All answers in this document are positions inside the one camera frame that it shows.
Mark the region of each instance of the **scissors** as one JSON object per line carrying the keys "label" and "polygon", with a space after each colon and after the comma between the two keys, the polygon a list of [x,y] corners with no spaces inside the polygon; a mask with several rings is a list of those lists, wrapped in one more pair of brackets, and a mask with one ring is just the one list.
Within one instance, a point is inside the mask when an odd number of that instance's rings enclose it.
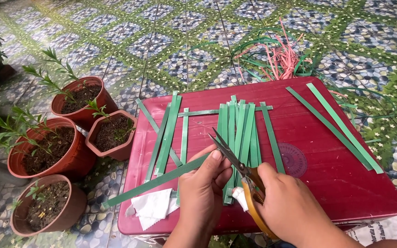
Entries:
{"label": "scissors", "polygon": [[223,140],[223,138],[218,134],[218,132],[212,128],[215,132],[216,137],[219,139],[218,142],[210,133],[208,133],[209,137],[214,141],[217,145],[217,148],[223,153],[223,155],[234,165],[237,171],[240,173],[241,176],[241,184],[243,185],[244,189],[244,196],[246,198],[247,207],[249,212],[251,213],[252,218],[254,219],[257,226],[267,234],[272,239],[279,239],[266,225],[263,218],[260,216],[260,213],[256,206],[254,205],[254,201],[258,202],[259,204],[264,204],[264,199],[256,190],[255,185],[259,188],[259,190],[264,194],[266,192],[266,188],[264,187],[263,181],[261,180],[260,176],[258,175],[257,168],[250,168],[245,166],[244,163],[238,160],[237,156],[232,152],[229,148],[228,144]]}

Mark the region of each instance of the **red plastic box lid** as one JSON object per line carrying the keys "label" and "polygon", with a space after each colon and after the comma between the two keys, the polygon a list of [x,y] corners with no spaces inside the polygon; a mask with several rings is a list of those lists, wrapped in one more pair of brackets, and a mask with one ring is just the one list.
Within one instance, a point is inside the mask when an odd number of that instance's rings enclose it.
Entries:
{"label": "red plastic box lid", "polygon": [[[277,141],[292,144],[304,153],[307,170],[300,179],[310,188],[334,223],[378,220],[397,215],[397,190],[390,179],[384,173],[376,174],[374,170],[367,171],[339,139],[285,89],[285,87],[291,86],[338,128],[332,117],[328,115],[306,86],[309,82],[317,87],[355,137],[372,154],[346,115],[330,96],[326,87],[315,77],[185,93],[182,94],[180,111],[182,112],[186,107],[189,108],[189,111],[216,110],[221,103],[229,101],[231,95],[236,95],[238,100],[245,99],[246,102],[254,102],[257,106],[261,101],[265,101],[267,105],[273,105],[273,110],[269,110],[269,115]],[[146,99],[143,102],[159,126],[165,108],[171,99],[171,96],[165,96]],[[255,112],[255,119],[262,161],[275,166],[261,111]],[[213,143],[207,133],[212,132],[212,127],[217,127],[217,121],[217,114],[189,117],[188,159]],[[181,117],[177,119],[172,143],[172,148],[178,155],[180,154],[182,122]],[[143,183],[156,138],[156,132],[141,113],[135,131],[124,192]],[[175,168],[174,162],[169,158],[166,172]],[[168,188],[176,190],[177,179],[147,193]],[[125,235],[169,234],[179,219],[181,209],[180,207],[166,219],[142,231],[138,217],[125,217],[125,210],[129,206],[130,200],[127,200],[121,204],[119,211],[118,228]],[[223,207],[221,218],[214,232],[215,234],[225,234],[259,231],[251,216],[243,212],[241,206],[235,202],[234,205]]]}

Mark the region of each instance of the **hand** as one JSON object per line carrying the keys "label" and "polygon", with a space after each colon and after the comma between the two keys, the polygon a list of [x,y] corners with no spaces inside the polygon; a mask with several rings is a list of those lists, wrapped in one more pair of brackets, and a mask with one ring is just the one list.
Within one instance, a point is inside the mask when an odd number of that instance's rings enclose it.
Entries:
{"label": "hand", "polygon": [[223,188],[232,176],[232,167],[217,146],[211,145],[191,158],[211,152],[199,169],[179,178],[180,220],[187,220],[200,231],[212,232],[223,207]]}
{"label": "hand", "polygon": [[277,173],[268,163],[258,167],[258,174],[266,197],[263,205],[257,203],[257,209],[280,239],[298,248],[362,247],[330,221],[300,179]]}

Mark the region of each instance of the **hexagonal pot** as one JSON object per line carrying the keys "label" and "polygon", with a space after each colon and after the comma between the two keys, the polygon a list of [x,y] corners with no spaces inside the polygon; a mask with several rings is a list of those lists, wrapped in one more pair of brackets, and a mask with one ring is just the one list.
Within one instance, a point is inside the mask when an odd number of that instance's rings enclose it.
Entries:
{"label": "hexagonal pot", "polygon": [[[63,117],[56,117],[47,120],[47,127],[71,127],[74,129],[73,143],[67,153],[58,162],[56,162],[56,164],[45,171],[39,172],[35,175],[28,175],[22,164],[22,160],[25,155],[23,153],[17,153],[16,151],[19,150],[27,152],[33,145],[28,142],[19,144],[12,148],[8,155],[7,166],[10,173],[17,178],[41,178],[52,174],[62,174],[70,178],[72,181],[83,178],[96,162],[96,155],[85,145],[84,135],[76,129],[76,125],[73,121]],[[32,139],[42,139],[42,134],[45,133],[47,133],[47,131],[39,130],[39,133],[37,133],[35,130],[30,128],[27,130],[27,136]],[[20,137],[16,142],[21,141],[26,141],[26,139]]]}
{"label": "hexagonal pot", "polygon": [[[83,85],[81,85],[81,82],[84,82],[87,86],[101,86],[101,92],[96,97],[96,102],[97,106],[100,108],[103,105],[107,105],[107,107],[104,109],[105,113],[113,113],[114,111],[117,111],[117,105],[114,103],[114,100],[111,98],[110,94],[107,92],[107,90],[104,87],[104,82],[101,78],[99,77],[84,77],[80,78],[79,81],[73,81],[69,83],[67,86],[63,88],[63,90],[70,90],[70,91],[77,91],[80,90]],[[81,108],[78,111],[75,111],[73,113],[69,114],[63,114],[61,112],[61,109],[63,107],[63,104],[65,102],[65,95],[63,94],[57,94],[52,101],[52,113],[61,116],[61,117],[66,117],[79,127],[82,127],[85,131],[89,131],[91,127],[94,124],[94,121],[99,118],[99,116],[93,118],[93,113],[95,110],[87,110],[87,106]]]}
{"label": "hexagonal pot", "polygon": [[[112,120],[119,118],[120,116],[125,116],[127,118],[130,118],[133,122],[134,125],[133,127],[135,128],[137,125],[137,119],[130,115],[128,112],[124,111],[124,110],[118,110],[116,112],[113,112],[110,114],[110,118]],[[134,139],[134,130],[131,131],[130,136],[128,137],[128,140],[118,146],[115,147],[113,149],[109,149],[108,151],[104,151],[101,152],[95,145],[94,145],[94,141],[96,140],[97,134],[99,133],[99,130],[101,128],[101,123],[102,121],[104,121],[106,118],[105,117],[101,117],[99,119],[97,119],[93,126],[91,127],[90,132],[88,133],[88,136],[85,140],[85,144],[99,157],[112,157],[113,159],[119,160],[119,161],[124,161],[130,158],[131,155],[131,148],[133,146],[133,139]]]}
{"label": "hexagonal pot", "polygon": [[58,174],[38,179],[38,185],[48,186],[60,181],[67,182],[70,186],[67,203],[61,210],[61,213],[48,226],[37,232],[31,229],[27,220],[29,207],[34,200],[31,196],[26,197],[26,194],[30,191],[30,187],[33,187],[36,181],[27,186],[18,199],[22,203],[13,210],[10,217],[10,226],[15,234],[22,237],[30,237],[39,233],[64,231],[78,221],[79,217],[85,211],[87,204],[87,197],[81,189],[72,185],[68,178]]}

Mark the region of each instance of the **soil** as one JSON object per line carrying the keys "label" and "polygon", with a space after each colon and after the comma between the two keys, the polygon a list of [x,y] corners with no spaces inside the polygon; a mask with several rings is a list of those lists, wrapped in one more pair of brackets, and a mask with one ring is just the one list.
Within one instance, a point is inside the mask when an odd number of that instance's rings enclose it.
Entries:
{"label": "soil", "polygon": [[78,91],[72,91],[71,94],[76,102],[65,101],[61,113],[70,114],[87,106],[85,101],[94,100],[101,92],[102,87],[98,85],[83,87]]}
{"label": "soil", "polygon": [[42,147],[47,148],[50,143],[51,155],[43,149],[38,149],[37,146],[32,147],[28,154],[25,155],[22,164],[29,176],[45,171],[56,164],[70,149],[74,139],[74,129],[72,127],[61,127],[56,129],[56,134],[50,132],[45,135],[45,138],[36,140]]}
{"label": "soil", "polygon": [[130,132],[125,135],[125,137],[122,139],[123,142],[121,142],[120,140],[115,139],[117,136],[116,130],[128,130],[129,128],[131,127],[128,127],[128,118],[125,116],[111,120],[111,122],[106,120],[101,123],[101,128],[99,129],[96,139],[94,140],[94,145],[101,152],[120,146],[128,141]]}
{"label": "soil", "polygon": [[28,223],[35,232],[48,226],[61,213],[67,203],[70,186],[61,181],[44,187],[40,192],[44,194],[45,201],[33,200],[27,214]]}

